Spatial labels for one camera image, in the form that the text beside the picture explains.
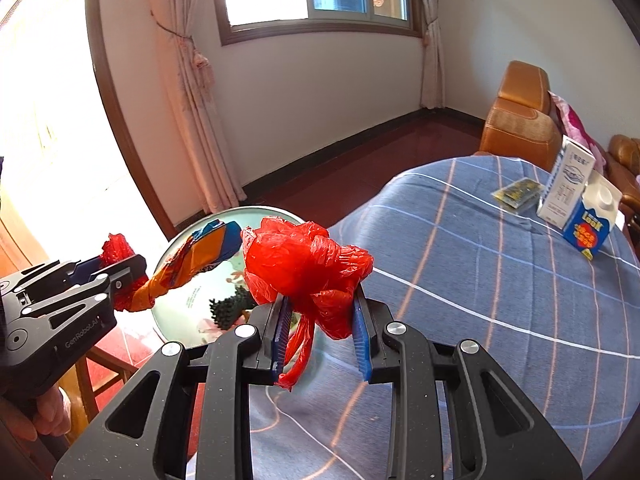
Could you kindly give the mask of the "person's left hand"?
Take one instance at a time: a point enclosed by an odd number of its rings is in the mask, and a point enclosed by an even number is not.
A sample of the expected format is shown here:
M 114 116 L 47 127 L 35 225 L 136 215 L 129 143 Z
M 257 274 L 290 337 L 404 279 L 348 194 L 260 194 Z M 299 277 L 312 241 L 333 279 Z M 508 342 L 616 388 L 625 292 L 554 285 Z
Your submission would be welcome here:
M 36 399 L 36 411 L 32 416 L 1 398 L 1 421 L 13 437 L 28 442 L 34 442 L 39 436 L 64 436 L 72 428 L 70 398 L 62 388 L 54 385 Z

